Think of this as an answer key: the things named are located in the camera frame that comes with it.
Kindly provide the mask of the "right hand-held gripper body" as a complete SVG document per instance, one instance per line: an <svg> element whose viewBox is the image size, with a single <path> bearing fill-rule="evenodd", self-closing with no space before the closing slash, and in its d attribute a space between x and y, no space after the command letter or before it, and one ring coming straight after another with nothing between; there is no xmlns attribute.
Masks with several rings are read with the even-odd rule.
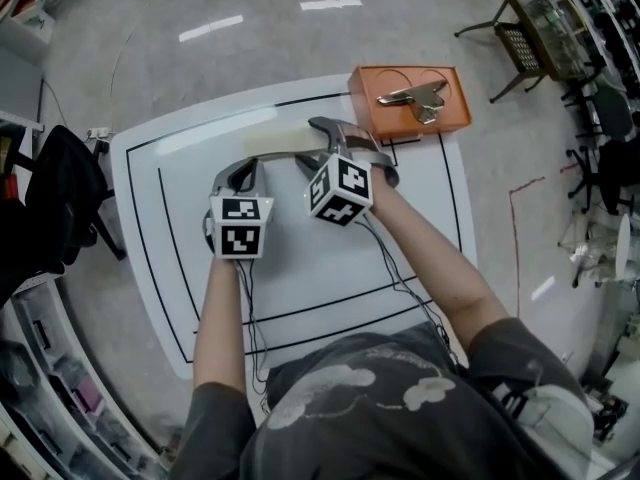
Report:
<svg viewBox="0 0 640 480"><path fill-rule="evenodd" d="M304 197L311 217L346 227L373 205L371 170L380 168L391 187L399 184L399 174L370 132L349 122L338 123L346 153L321 152L329 159L313 178L307 178Z"/></svg>

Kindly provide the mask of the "small white cabinet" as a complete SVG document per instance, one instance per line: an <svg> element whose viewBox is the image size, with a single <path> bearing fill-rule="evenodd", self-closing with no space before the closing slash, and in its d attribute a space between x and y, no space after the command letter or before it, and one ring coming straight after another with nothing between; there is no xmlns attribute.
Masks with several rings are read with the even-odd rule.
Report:
<svg viewBox="0 0 640 480"><path fill-rule="evenodd" d="M46 54L55 21L48 0L0 0L0 46L33 65Z"/></svg>

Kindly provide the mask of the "person's right forearm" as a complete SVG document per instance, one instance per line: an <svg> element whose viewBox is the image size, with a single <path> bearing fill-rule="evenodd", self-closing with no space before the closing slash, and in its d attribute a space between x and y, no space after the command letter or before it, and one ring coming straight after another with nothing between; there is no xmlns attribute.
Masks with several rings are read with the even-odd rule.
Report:
<svg viewBox="0 0 640 480"><path fill-rule="evenodd" d="M372 211L468 352L474 338L508 313L480 272L386 180L371 169Z"/></svg>

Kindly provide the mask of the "glass-top metal table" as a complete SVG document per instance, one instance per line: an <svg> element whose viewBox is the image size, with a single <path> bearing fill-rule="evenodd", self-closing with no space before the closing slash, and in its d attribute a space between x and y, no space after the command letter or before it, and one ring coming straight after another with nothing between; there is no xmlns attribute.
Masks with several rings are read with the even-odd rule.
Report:
<svg viewBox="0 0 640 480"><path fill-rule="evenodd" d="M517 74L489 102L494 104L526 80L530 92L546 78L585 86L603 72L603 58L590 57L560 9L551 0L503 0L488 21L465 27L456 38L471 31L490 29L499 39Z"/></svg>

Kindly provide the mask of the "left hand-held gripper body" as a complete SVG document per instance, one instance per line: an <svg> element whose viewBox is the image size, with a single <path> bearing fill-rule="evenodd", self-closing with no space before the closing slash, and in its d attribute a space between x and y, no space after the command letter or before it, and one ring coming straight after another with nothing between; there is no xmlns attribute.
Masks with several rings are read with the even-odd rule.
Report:
<svg viewBox="0 0 640 480"><path fill-rule="evenodd" d="M221 259L259 259L263 256L274 199L238 195L229 188L209 195L209 209L202 221L205 241Z"/></svg>

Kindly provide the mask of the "person's grey t-shirt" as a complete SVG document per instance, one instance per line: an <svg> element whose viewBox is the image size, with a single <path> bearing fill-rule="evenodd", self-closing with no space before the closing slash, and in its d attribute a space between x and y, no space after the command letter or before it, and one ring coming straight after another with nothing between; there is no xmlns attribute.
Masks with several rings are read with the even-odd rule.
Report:
<svg viewBox="0 0 640 480"><path fill-rule="evenodd" d="M585 480L594 422L564 364L521 321L456 367L432 325L337 340L272 371L269 415L209 383L170 480Z"/></svg>

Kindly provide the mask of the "wide white shelving unit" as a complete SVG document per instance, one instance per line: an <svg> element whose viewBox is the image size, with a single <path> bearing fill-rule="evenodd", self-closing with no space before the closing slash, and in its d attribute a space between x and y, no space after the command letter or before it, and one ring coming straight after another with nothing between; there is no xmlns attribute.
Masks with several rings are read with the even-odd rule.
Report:
<svg viewBox="0 0 640 480"><path fill-rule="evenodd" d="M106 388L106 393L113 400L119 418L122 422L130 425L130 432L140 442L154 451L158 464L161 465L166 473L166 477L160 480L166 480L168 475L167 465L161 457L158 446L136 426L134 420L125 412L122 404L116 399L104 376L99 372L88 348L81 340L76 323L63 301L56 277L53 274L40 274L27 280L11 296L9 301L0 307L0 451L8 456L20 473L26 476L27 480L71 480L60 476L56 472L51 465L51 461L42 452L42 448L35 444L35 439L26 433L24 426L18 422L17 417L11 411L15 403L24 401L35 393L38 377L35 373L28 371L31 364L24 347L3 337L3 308L15 295L42 285L52 286L53 292L59 296L61 306L64 308L64 312L71 322L71 327L78 337L81 350L86 355L89 365L95 370L98 380Z"/></svg>

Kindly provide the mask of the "row of clear storage bins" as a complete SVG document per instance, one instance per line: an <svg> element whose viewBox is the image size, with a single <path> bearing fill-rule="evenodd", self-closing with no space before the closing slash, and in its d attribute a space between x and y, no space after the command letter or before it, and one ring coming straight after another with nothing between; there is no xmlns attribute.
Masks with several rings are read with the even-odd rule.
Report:
<svg viewBox="0 0 640 480"><path fill-rule="evenodd" d="M56 472L71 480L160 480L154 451L119 418L50 285L3 308L3 337L24 347L34 394L11 408Z"/></svg>

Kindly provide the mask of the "orange box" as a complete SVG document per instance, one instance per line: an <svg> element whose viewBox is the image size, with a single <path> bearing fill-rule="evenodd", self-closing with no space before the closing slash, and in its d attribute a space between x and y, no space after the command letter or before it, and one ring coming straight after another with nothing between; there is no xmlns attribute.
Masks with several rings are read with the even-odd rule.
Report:
<svg viewBox="0 0 640 480"><path fill-rule="evenodd" d="M418 122L410 107L381 105L376 98L409 87L446 79L439 95L445 105L435 122ZM348 80L358 125L379 141L453 132L467 127L472 116L457 70L450 66L358 66Z"/></svg>

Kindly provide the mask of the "black office chair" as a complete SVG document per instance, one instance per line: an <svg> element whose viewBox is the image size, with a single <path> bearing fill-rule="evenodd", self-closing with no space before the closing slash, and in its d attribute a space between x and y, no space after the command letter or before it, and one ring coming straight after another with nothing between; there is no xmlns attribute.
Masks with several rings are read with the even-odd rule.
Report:
<svg viewBox="0 0 640 480"><path fill-rule="evenodd" d="M62 274L98 237L117 260L126 258L99 215L114 196L99 165L109 144L99 140L90 150L57 125L32 159L19 151L25 132L0 126L0 307L28 279Z"/></svg>
<svg viewBox="0 0 640 480"><path fill-rule="evenodd" d="M640 187L640 133L634 138L627 136L634 128L633 113L622 92L609 85L601 85L595 93L577 93L566 107L578 106L583 112L594 109L598 117L596 123L589 122L588 130L576 137L608 139L604 145L594 149L597 168L591 166L589 148L581 145L577 150L568 149L565 155L573 158L582 172L580 183L567 194L569 199L581 191L586 191L586 203L581 212L586 214L591 207L592 189L600 192L605 210L617 215L620 206L634 209L635 197L621 197L621 191L630 187Z"/></svg>

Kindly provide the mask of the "person's left forearm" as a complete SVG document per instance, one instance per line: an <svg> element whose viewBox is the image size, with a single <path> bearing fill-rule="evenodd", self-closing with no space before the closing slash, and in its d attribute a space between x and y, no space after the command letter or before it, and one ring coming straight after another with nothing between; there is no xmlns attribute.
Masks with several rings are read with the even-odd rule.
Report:
<svg viewBox="0 0 640 480"><path fill-rule="evenodd" d="M193 382L217 383L246 394L239 274L235 264L214 258L197 331Z"/></svg>

